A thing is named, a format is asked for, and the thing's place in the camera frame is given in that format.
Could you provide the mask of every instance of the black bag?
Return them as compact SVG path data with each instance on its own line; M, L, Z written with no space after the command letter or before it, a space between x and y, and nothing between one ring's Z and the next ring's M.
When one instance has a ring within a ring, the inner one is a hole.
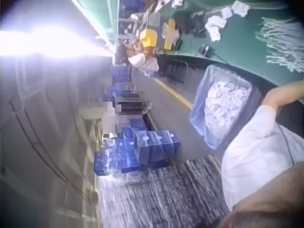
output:
M179 10L173 14L173 19L183 33L191 33L195 37L204 38L206 36L206 29L203 16L203 14L195 15L194 18L191 18L191 13Z
M189 31L191 29L190 16L191 14L184 10L176 11L173 14L173 19L175 20L177 28L179 28L185 34L189 34Z
M191 21L191 31L190 33L195 37L205 38L206 36L206 28L204 23L204 15L195 15Z

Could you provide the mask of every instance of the bright light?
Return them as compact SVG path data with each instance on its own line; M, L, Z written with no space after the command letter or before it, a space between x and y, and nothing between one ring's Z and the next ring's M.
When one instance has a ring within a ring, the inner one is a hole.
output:
M34 52L29 35L16 31L0 31L0 56L23 56Z
M112 56L99 47L63 28L43 27L31 34L15 31L0 32L0 56L41 53L49 57Z

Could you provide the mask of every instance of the stack of blue crates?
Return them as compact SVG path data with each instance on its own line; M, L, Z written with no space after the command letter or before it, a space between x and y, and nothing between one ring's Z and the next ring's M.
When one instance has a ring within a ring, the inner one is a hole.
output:
M130 127L123 128L122 135L106 140L104 151L95 152L97 176L165 167L166 159L173 157L180 146L169 131L148 131L143 119L130 119Z
M170 131L135 133L134 150L140 164L172 158L179 147L179 139Z
M113 101L114 95L121 95L131 91L130 84L115 84L108 88L106 94L104 94L104 101Z
M131 81L130 66L113 66L111 68L112 83L129 83Z

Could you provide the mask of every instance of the white shirt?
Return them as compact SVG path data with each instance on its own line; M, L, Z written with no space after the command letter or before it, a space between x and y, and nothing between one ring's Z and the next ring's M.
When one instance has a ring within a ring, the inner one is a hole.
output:
M262 105L225 151L221 175L230 210L274 177L292 167L276 111ZM304 161L304 140L281 126L295 163Z
M146 71L159 71L159 66L157 63L156 57L147 58L144 56L144 53L139 53L135 56L129 58L129 62L140 70Z

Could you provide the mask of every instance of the wall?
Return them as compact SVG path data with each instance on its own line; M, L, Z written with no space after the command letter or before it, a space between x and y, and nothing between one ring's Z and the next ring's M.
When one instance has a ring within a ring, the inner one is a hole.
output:
M93 151L77 106L84 69L34 59L18 80L16 59L2 58L2 218L12 227L92 227Z

